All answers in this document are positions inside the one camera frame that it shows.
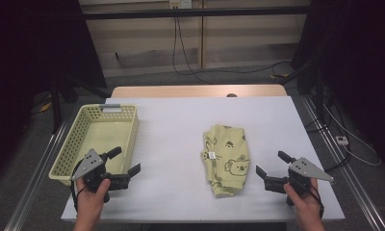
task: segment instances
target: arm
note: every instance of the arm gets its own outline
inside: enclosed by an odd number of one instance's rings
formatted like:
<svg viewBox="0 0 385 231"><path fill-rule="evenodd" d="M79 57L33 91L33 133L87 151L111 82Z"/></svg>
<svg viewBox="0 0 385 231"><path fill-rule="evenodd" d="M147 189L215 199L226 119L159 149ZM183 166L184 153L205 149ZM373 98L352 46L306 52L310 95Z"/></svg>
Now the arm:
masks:
<svg viewBox="0 0 385 231"><path fill-rule="evenodd" d="M311 179L312 186L318 188L318 181L314 178ZM320 218L320 204L310 194L300 198L291 185L286 184L284 186L289 198L295 204L295 213L297 224L304 231L323 231L324 226L321 223Z"/></svg>
<svg viewBox="0 0 385 231"><path fill-rule="evenodd" d="M100 184L97 192L90 192L85 185L84 179L79 178L76 181L78 189L78 216L76 219L74 231L94 230L100 220L100 214L103 209L103 197L111 185L109 179L105 179Z"/></svg>

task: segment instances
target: clothing label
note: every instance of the clothing label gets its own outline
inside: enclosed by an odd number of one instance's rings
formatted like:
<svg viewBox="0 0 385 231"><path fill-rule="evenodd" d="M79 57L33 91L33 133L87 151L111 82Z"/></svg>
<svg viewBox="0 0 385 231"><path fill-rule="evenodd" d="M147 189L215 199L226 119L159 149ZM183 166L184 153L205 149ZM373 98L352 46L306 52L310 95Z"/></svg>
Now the clothing label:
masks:
<svg viewBox="0 0 385 231"><path fill-rule="evenodd" d="M211 160L215 160L217 158L215 152L208 152L208 156L210 157Z"/></svg>

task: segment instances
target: yellow basket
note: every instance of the yellow basket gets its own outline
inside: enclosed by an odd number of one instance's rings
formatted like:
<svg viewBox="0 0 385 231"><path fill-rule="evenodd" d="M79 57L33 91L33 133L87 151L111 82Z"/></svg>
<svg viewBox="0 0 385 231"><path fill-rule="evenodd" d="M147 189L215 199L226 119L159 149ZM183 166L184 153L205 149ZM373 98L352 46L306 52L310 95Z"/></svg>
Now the yellow basket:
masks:
<svg viewBox="0 0 385 231"><path fill-rule="evenodd" d="M91 104L81 108L64 141L49 178L70 186L72 171L90 149L98 154L120 146L122 152L106 163L111 174L127 173L138 130L134 105Z"/></svg>

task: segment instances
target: metal frame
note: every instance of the metal frame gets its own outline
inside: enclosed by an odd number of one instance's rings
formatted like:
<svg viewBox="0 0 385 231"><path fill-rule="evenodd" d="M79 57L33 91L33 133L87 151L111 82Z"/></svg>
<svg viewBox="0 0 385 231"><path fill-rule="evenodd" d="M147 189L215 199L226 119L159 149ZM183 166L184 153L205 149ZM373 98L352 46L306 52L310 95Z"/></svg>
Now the metal frame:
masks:
<svg viewBox="0 0 385 231"><path fill-rule="evenodd" d="M52 20L103 20L125 18L196 17L196 16L237 16L237 15L278 15L308 13L309 6L264 7L264 8L220 8L220 9L179 9L129 12L91 13L36 13L31 17Z"/></svg>

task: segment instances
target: white tabletop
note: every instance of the white tabletop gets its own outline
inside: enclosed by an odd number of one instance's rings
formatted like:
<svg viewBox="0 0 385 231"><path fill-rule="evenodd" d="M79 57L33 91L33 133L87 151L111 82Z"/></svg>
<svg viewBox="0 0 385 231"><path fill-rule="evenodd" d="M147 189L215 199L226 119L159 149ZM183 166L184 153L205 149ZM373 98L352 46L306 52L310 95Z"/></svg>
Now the white tabletop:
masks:
<svg viewBox="0 0 385 231"><path fill-rule="evenodd" d="M269 176L286 176L279 150L321 163L289 96L245 98L111 98L110 104L138 106L139 129L133 164L141 172L129 189L110 192L102 221L114 222L278 222L295 219L286 195L265 191L256 165ZM206 180L200 152L203 133L215 124L243 127L250 155L244 189L216 198ZM319 181L323 219L344 218L328 182ZM69 198L62 215L75 220Z"/></svg>

